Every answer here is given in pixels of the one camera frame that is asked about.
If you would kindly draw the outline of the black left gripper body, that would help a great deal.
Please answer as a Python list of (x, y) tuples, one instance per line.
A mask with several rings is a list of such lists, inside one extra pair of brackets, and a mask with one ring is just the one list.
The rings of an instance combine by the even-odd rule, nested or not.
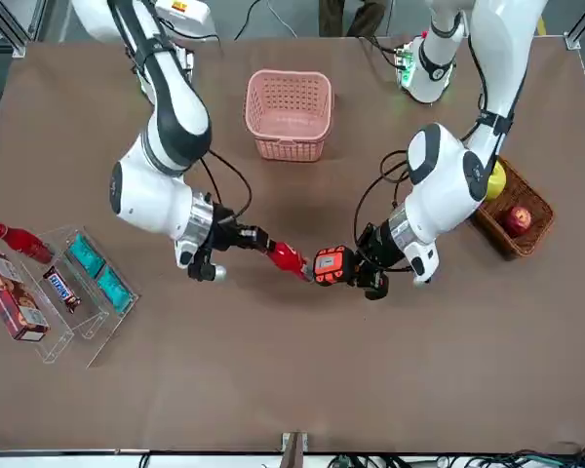
[(371, 266), (386, 272), (407, 272), (410, 267), (396, 268), (405, 259), (397, 247), (388, 221), (380, 225), (368, 223), (363, 232), (356, 237), (356, 246), (362, 259)]

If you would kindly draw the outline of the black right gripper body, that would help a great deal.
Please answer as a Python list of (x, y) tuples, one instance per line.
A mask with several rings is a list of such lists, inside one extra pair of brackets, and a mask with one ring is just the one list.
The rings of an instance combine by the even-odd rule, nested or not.
[(235, 219), (224, 222), (226, 218), (232, 215), (234, 215), (234, 212), (231, 209), (219, 203), (214, 203), (214, 217), (211, 227), (212, 248), (221, 252), (225, 252), (231, 247), (262, 251), (260, 228), (239, 223)]

